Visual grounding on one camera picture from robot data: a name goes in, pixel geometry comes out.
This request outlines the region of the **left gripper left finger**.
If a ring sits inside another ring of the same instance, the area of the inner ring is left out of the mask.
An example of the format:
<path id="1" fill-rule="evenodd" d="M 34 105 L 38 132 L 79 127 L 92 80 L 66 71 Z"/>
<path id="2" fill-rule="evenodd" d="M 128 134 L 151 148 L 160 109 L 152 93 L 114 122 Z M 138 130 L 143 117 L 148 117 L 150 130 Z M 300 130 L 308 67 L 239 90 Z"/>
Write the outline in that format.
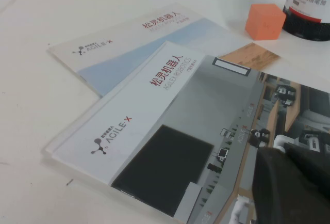
<path id="1" fill-rule="evenodd" d="M 257 151 L 253 199 L 258 223 L 329 223 L 329 203 L 289 203 L 285 199 L 286 152 Z"/>

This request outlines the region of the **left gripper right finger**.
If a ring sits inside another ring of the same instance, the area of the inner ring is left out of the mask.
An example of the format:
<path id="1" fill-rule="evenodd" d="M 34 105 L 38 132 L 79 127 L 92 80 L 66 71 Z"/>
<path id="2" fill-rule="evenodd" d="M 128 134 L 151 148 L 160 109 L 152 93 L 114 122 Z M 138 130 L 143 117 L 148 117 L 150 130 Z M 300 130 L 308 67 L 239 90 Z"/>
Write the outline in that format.
<path id="1" fill-rule="evenodd" d="M 285 199 L 289 203 L 329 203 L 329 158 L 298 146 L 285 149 Z"/>

